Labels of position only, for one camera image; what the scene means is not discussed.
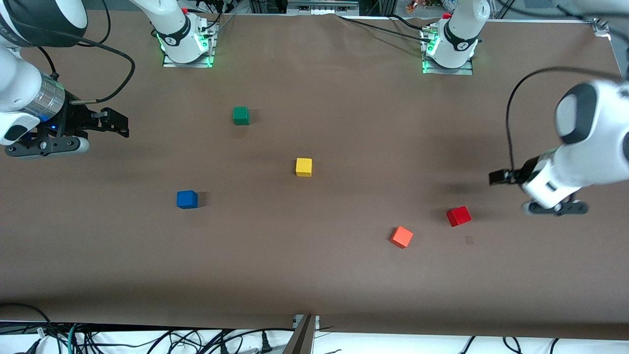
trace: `table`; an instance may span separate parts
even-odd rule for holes
[[[104,15],[89,17],[100,38]],[[131,137],[0,157],[1,300],[68,322],[257,328],[312,312],[337,331],[628,337],[628,185],[586,188],[590,213],[561,218],[527,216],[519,189],[487,185],[508,165],[504,108],[521,77],[618,72],[589,25],[490,22],[463,77],[424,75],[413,40],[333,15],[237,16],[212,69],[162,68],[141,13],[112,22],[108,45],[138,67],[106,106]],[[128,70],[98,49],[50,54],[84,99]],[[521,88],[518,164],[558,145],[555,105],[583,80]],[[249,127],[231,122],[242,105]],[[293,175],[297,157],[313,159],[312,178]],[[203,207],[176,208],[188,189]],[[461,205],[474,220],[451,228],[445,211]],[[404,250],[388,241],[400,225],[415,233]]]

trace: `black cable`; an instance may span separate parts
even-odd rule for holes
[[[164,338],[170,336],[171,333],[173,333],[174,331],[168,331],[166,333],[164,333],[161,337],[157,338],[154,342],[153,345],[148,349],[147,354],[150,354],[151,351],[153,351],[153,349],[155,349],[155,347],[162,341],[164,340]]]
[[[367,26],[367,27],[371,27],[371,28],[375,28],[376,30],[380,30],[380,31],[384,31],[384,32],[389,32],[389,33],[393,33],[394,35],[398,35],[398,36],[402,36],[402,37],[406,37],[406,38],[411,38],[411,39],[415,39],[418,40],[420,42],[430,42],[430,40],[428,38],[420,38],[420,37],[415,37],[415,36],[411,36],[411,35],[407,35],[404,33],[400,33],[400,32],[396,32],[396,31],[392,31],[392,30],[388,30],[386,28],[382,28],[382,27],[378,27],[378,26],[374,26],[374,25],[370,25],[368,23],[364,23],[364,22],[360,22],[360,21],[356,21],[356,20],[352,20],[351,18],[346,18],[343,16],[339,16],[340,18],[342,18],[345,21],[349,21],[349,22],[354,22],[357,23],[359,25],[362,26]]]
[[[517,350],[515,348],[513,348],[512,346],[510,346],[509,343],[507,343],[507,338],[512,338],[513,339],[513,341],[515,342],[515,345],[518,347]],[[509,350],[511,350],[513,353],[522,354],[522,348],[520,348],[520,342],[518,341],[517,338],[515,338],[515,337],[503,337],[503,343],[504,343],[504,346],[507,347]]]
[[[13,9],[11,9],[11,6],[9,5],[9,3],[6,3],[6,4],[8,5],[8,6],[6,6],[6,9],[7,9],[7,12],[9,13],[9,17],[11,18],[11,20],[14,23],[17,23],[18,25],[25,26],[25,27],[28,27],[28,28],[31,28],[31,29],[34,29],[34,30],[40,30],[40,31],[48,32],[48,33],[54,33],[56,35],[65,36],[65,37],[68,37],[68,38],[73,38],[75,40],[82,41],[82,42],[91,44],[91,45],[93,45],[95,47],[99,47],[101,49],[107,50],[108,52],[111,52],[111,53],[114,53],[116,55],[119,55],[119,56],[121,56],[121,57],[123,57],[123,58],[125,58],[126,60],[129,61],[129,63],[131,64],[131,69],[129,70],[129,73],[127,74],[125,80],[120,84],[120,86],[118,86],[118,88],[116,88],[108,96],[105,96],[103,98],[98,98],[96,100],[87,100],[85,102],[85,104],[102,103],[102,102],[105,102],[105,101],[109,101],[111,98],[116,96],[123,88],[125,88],[126,84],[129,82],[129,80],[133,76],[133,73],[135,72],[135,62],[133,61],[133,59],[129,55],[126,55],[124,52],[121,52],[121,51],[119,51],[117,49],[108,47],[105,44],[94,42],[93,40],[89,40],[87,38],[80,37],[80,36],[75,36],[75,35],[70,34],[70,33],[61,32],[61,31],[55,31],[55,30],[48,30],[46,28],[41,28],[41,27],[37,27],[37,26],[27,25],[26,23],[18,21],[16,19],[16,17],[15,17],[15,13],[13,12]]]
[[[89,344],[87,344],[87,343],[83,343],[83,344],[79,344],[79,345],[77,345],[77,346],[85,346],[85,347],[91,346],[91,347],[96,347],[96,348],[97,348],[97,347],[99,347],[99,346],[125,346],[125,347],[127,347],[127,348],[139,348],[139,347],[141,347],[141,346],[149,345],[149,344],[153,343],[153,342],[154,342],[154,341],[156,341],[156,340],[157,340],[157,339],[154,339],[154,340],[152,340],[152,341],[148,341],[148,342],[146,342],[146,343],[137,344],[137,345],[131,345],[131,344],[121,344],[121,343],[95,343],[95,342],[94,342],[94,336],[92,335],[92,336],[90,336],[90,340],[89,340],[89,341],[90,341],[90,343],[89,343]]]
[[[233,331],[234,331],[233,329],[222,330],[220,333],[214,336],[214,338],[212,338],[209,342],[207,342],[199,351],[197,351],[197,354],[204,354],[214,345],[214,343],[218,340],[218,338],[220,338],[221,336],[224,337],[226,334],[231,333]]]
[[[415,26],[414,24],[406,21],[405,19],[403,19],[402,17],[396,15],[396,14],[389,14],[387,15],[387,17],[391,17],[391,18],[397,18],[398,20],[400,20],[402,23],[404,23],[406,26],[409,26],[410,28],[414,29],[414,30],[418,30],[421,31],[421,27]]]
[[[513,91],[511,92],[511,96],[509,96],[509,101],[507,102],[507,112],[506,115],[504,117],[504,122],[505,122],[505,126],[506,126],[506,133],[507,133],[507,144],[509,145],[509,165],[511,166],[511,170],[515,171],[515,161],[513,159],[513,141],[511,140],[511,128],[509,126],[509,113],[511,112],[511,103],[513,102],[513,96],[515,96],[515,93],[517,92],[517,90],[520,88],[520,86],[522,86],[522,84],[528,80],[529,78],[539,75],[539,74],[543,74],[545,72],[571,72],[574,74],[583,74],[583,75],[590,75],[590,76],[598,76],[604,79],[609,79],[609,80],[613,80],[613,81],[621,81],[622,78],[619,78],[618,76],[614,75],[614,74],[609,74],[607,72],[603,72],[603,71],[598,71],[598,70],[592,70],[592,69],[583,69],[580,67],[570,67],[570,66],[550,66],[550,67],[545,67],[543,69],[539,69],[539,70],[535,70],[531,73],[529,73],[528,75],[526,75],[525,77],[523,77],[518,84],[513,88]]]
[[[555,338],[554,340],[552,340],[552,343],[550,344],[550,351],[548,352],[548,354],[555,353],[555,344],[557,344],[558,341],[559,341],[559,338]]]
[[[179,345],[179,343],[182,343],[183,345],[188,344],[188,343],[185,342],[186,338],[188,336],[190,336],[191,334],[196,333],[196,332],[198,332],[198,330],[196,330],[196,329],[194,331],[190,331],[190,333],[186,334],[185,336],[182,336],[176,342],[172,342],[172,340],[171,340],[170,347],[168,349],[168,354],[172,353],[173,349],[175,349],[177,347],[177,345]]]
[[[50,55],[44,48],[37,47],[37,49],[39,49],[40,52],[42,52],[43,56],[46,57],[46,60],[48,61],[48,65],[50,66],[50,71],[52,71],[52,73],[50,74],[50,77],[52,77],[52,79],[56,81],[59,78],[59,73],[57,72],[57,69],[55,68],[55,63],[52,62],[52,58],[50,57]]]
[[[22,303],[19,303],[19,302],[3,302],[3,303],[0,303],[0,307],[12,307],[12,306],[13,307],[25,307],[27,309],[31,309],[31,310],[37,312],[44,319],[44,321],[46,321],[46,324],[48,325],[50,330],[55,334],[55,336],[58,337],[59,333],[55,330],[55,328],[53,327],[52,323],[50,322],[50,319],[48,318],[48,316],[46,316],[45,313],[43,313],[42,310],[38,309],[35,306],[22,304]]]
[[[465,348],[463,348],[463,350],[461,351],[460,354],[466,354],[467,350],[469,350],[470,345],[472,345],[472,342],[476,339],[476,336],[471,336],[470,339],[467,340],[467,344],[465,345]]]
[[[183,341],[183,343],[182,343],[183,345],[192,345],[196,349],[196,351],[199,351],[201,349],[201,347],[203,346],[203,340],[201,339],[201,335],[199,334],[199,329],[194,329],[191,333],[196,334],[197,338],[199,339],[199,343],[196,343],[195,341],[187,338],[187,335],[186,336],[182,336],[179,333],[172,333],[171,336],[179,337]]]
[[[234,354],[238,354],[240,348],[242,348],[242,343],[245,341],[245,338],[240,337],[240,344],[238,345],[238,349],[234,352]]]
[[[111,33],[111,17],[109,16],[109,9],[107,8],[107,4],[105,3],[105,0],[101,0],[101,1],[103,2],[103,7],[105,8],[105,14],[107,14],[107,33],[105,33],[105,37],[103,37],[103,39],[98,41],[98,43],[103,44],[107,40],[107,38],[109,38],[109,34]],[[91,44],[77,43],[77,45],[81,47],[95,47],[95,45],[91,45]]]
[[[212,354],[215,350],[217,350],[218,348],[220,348],[221,345],[224,345],[225,343],[229,342],[230,340],[234,340],[236,338],[241,338],[243,336],[246,336],[248,334],[252,334],[252,333],[258,333],[258,332],[268,332],[268,331],[291,331],[294,332],[295,330],[293,328],[262,328],[262,329],[254,329],[252,331],[247,331],[244,333],[240,333],[240,334],[236,334],[235,336],[231,336],[227,339],[221,340],[218,343],[215,343],[214,345],[216,345],[212,350],[209,351],[208,354]]]
[[[216,17],[216,19],[214,19],[214,21],[212,23],[210,23],[207,27],[203,27],[201,28],[201,31],[205,31],[207,29],[212,28],[215,24],[217,24],[220,20],[221,20],[221,16],[223,15],[223,13],[218,14],[218,16]]]

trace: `wooden block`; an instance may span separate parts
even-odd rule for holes
[[[251,116],[249,115],[249,108],[245,106],[234,107],[234,111],[231,114],[231,118],[235,125],[249,125],[251,124]]]
[[[297,158],[297,164],[295,165],[295,173],[298,177],[312,177],[313,175],[313,160],[305,159],[302,157]]]
[[[393,233],[393,236],[391,236],[391,243],[399,248],[407,248],[412,238],[412,232],[401,226],[398,226],[398,228]]]
[[[450,221],[450,225],[452,227],[472,221],[472,216],[470,215],[469,211],[467,211],[466,207],[459,207],[449,210],[446,213],[446,216],[448,217],[448,221]]]

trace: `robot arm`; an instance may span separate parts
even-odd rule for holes
[[[478,35],[490,13],[487,0],[460,0],[451,18],[435,23],[438,36],[427,54],[443,67],[462,67],[474,55]]]
[[[572,4],[580,13],[629,13],[629,3],[614,0],[574,0]],[[619,30],[626,24],[612,21],[610,25]],[[529,159],[519,170],[491,173],[489,184],[520,185],[532,198],[524,204],[528,214],[587,212],[587,205],[574,200],[576,191],[629,180],[628,111],[628,82],[600,80],[574,86],[555,109],[562,145]]]
[[[185,14],[176,0],[131,1],[149,17],[172,61],[192,62],[208,51],[206,19]],[[77,100],[73,94],[20,57],[21,47],[77,44],[28,25],[81,37],[87,15],[81,0],[0,0],[0,144],[7,146],[6,153],[44,157],[84,152],[89,147],[85,130],[128,137],[126,117],[110,108],[96,113],[72,104]]]
[[[166,55],[176,63],[190,63],[209,50],[208,21],[184,13],[176,0],[129,0],[151,21]]]

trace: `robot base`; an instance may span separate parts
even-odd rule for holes
[[[196,60],[189,63],[178,63],[174,62],[171,58],[166,55],[164,52],[164,48],[162,47],[162,52],[164,52],[164,61],[162,62],[163,67],[195,67],[195,68],[207,68],[214,66],[214,55],[216,53],[216,40],[218,36],[218,28],[219,24],[215,23],[211,29],[207,30],[206,33],[203,33],[203,36],[206,37],[201,40],[202,45],[207,45],[209,47],[208,51],[201,54]]]
[[[431,46],[434,46],[437,42],[438,36],[438,23],[431,23],[428,26],[424,26],[420,31],[420,38],[428,38],[432,42],[421,43],[421,67],[424,74],[444,74],[444,75],[473,75],[474,70],[472,67],[472,59],[468,59],[462,67],[455,69],[449,69],[443,67],[428,55],[428,51],[432,50]]]
[[[587,204],[574,200],[572,202],[561,202],[557,204],[553,209],[544,209],[538,203],[533,201],[522,204],[522,209],[527,215],[583,215],[589,211]]]

